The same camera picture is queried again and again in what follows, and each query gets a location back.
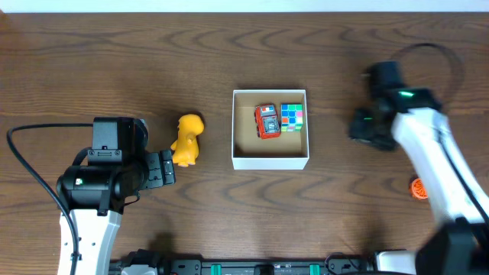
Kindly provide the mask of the colourful puzzle cube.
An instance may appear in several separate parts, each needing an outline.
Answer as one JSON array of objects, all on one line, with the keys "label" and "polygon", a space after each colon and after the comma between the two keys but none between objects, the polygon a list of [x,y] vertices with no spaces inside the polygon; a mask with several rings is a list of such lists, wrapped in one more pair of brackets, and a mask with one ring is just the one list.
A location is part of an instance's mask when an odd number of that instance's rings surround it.
[{"label": "colourful puzzle cube", "polygon": [[300,132],[304,124],[304,111],[302,104],[282,104],[280,107],[281,131]]}]

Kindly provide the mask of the orange round disc toy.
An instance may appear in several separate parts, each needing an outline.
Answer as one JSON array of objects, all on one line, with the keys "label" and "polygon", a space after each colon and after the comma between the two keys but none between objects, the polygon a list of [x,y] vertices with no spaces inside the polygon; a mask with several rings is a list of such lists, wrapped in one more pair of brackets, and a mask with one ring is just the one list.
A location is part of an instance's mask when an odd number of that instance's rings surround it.
[{"label": "orange round disc toy", "polygon": [[428,198],[424,185],[419,177],[410,182],[409,191],[411,196],[415,199],[424,200]]}]

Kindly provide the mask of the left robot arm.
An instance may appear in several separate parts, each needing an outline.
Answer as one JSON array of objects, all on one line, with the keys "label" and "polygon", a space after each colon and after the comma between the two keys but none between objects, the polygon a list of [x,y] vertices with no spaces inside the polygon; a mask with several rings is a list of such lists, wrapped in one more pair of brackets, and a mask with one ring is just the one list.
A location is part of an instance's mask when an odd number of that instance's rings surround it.
[{"label": "left robot arm", "polygon": [[68,213],[60,218],[60,274],[107,274],[127,198],[175,183],[170,150],[149,153],[138,118],[95,118],[92,145],[57,180]]}]

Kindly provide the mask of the white cardboard box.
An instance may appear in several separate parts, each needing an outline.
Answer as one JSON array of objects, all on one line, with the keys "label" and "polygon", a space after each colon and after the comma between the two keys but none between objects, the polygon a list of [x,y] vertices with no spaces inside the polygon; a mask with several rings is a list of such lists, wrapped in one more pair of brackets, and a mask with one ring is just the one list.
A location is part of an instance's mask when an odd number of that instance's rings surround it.
[{"label": "white cardboard box", "polygon": [[[281,130],[282,104],[302,104],[304,124],[300,132],[281,132],[262,140],[257,136],[254,111],[274,104]],[[309,161],[306,91],[304,89],[243,89],[233,92],[232,163],[236,170],[302,170]]]}]

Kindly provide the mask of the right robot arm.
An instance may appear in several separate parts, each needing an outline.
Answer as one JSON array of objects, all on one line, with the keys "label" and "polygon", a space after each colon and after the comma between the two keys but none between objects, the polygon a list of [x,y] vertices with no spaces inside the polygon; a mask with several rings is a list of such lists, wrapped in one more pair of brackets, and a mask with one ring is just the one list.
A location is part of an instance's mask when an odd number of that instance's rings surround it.
[{"label": "right robot arm", "polygon": [[416,252],[382,251],[376,274],[486,274],[488,197],[467,165],[441,104],[427,88],[411,88],[397,62],[367,70],[373,105],[355,110],[348,136],[377,148],[402,147],[429,200],[436,233]]}]

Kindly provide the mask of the red toy car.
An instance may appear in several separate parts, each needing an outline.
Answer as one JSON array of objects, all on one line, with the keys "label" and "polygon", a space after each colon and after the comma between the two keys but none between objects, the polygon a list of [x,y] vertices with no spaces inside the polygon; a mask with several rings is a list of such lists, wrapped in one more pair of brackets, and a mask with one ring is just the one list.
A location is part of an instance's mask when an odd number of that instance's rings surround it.
[{"label": "red toy car", "polygon": [[258,105],[254,111],[257,136],[262,139],[278,138],[281,134],[277,109],[274,104]]}]

